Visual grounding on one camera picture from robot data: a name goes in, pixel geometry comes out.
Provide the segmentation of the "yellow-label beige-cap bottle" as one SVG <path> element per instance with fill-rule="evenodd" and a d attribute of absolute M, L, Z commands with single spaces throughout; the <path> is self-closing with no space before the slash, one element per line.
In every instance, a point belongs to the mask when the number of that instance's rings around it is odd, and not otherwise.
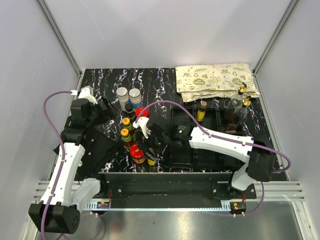
<path fill-rule="evenodd" d="M 196 120 L 201 123 L 204 120 L 206 113 L 207 102 L 201 101 L 200 107 L 197 110 Z"/>
<path fill-rule="evenodd" d="M 157 156 L 152 148 L 149 149 L 147 162 L 150 166 L 155 166 L 157 163 Z"/>

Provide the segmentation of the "glass oil bottle gold spout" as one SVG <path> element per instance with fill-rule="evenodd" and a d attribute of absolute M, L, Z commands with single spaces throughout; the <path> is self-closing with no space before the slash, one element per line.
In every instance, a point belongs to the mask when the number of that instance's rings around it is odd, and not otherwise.
<path fill-rule="evenodd" d="M 247 84 L 245 82 L 242 82 L 241 86 L 238 88 L 237 93 L 235 93 L 230 97 L 230 101 L 224 113 L 224 119 L 227 122 L 231 122 L 233 120 L 234 111 L 236 107 L 242 104 L 243 99 L 246 98 L 246 92 L 247 92 Z"/>

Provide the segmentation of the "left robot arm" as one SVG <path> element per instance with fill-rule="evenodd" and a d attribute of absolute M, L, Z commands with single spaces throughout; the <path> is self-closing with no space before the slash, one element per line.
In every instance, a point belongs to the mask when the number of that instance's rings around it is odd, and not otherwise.
<path fill-rule="evenodd" d="M 28 210 L 42 234 L 76 232 L 81 212 L 90 200 L 108 193 L 107 181 L 99 173 L 119 149 L 115 141 L 95 128 L 117 117 L 107 97 L 97 103 L 79 97 L 70 111 L 55 149 L 58 160 L 50 182 L 39 203 L 32 203 Z"/>

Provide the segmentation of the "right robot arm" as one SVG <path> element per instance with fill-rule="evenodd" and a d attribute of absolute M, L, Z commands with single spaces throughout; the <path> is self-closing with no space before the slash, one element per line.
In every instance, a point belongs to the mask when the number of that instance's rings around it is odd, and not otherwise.
<path fill-rule="evenodd" d="M 207 150 L 242 161 L 243 165 L 233 173 L 227 185 L 228 195 L 232 198 L 239 198 L 256 181 L 270 182 L 272 179 L 275 157 L 262 141 L 249 136 L 222 133 L 186 121 L 175 124 L 162 118 L 151 122 L 142 117 L 133 126 L 142 131 L 144 139 L 153 147 L 169 145 Z"/>

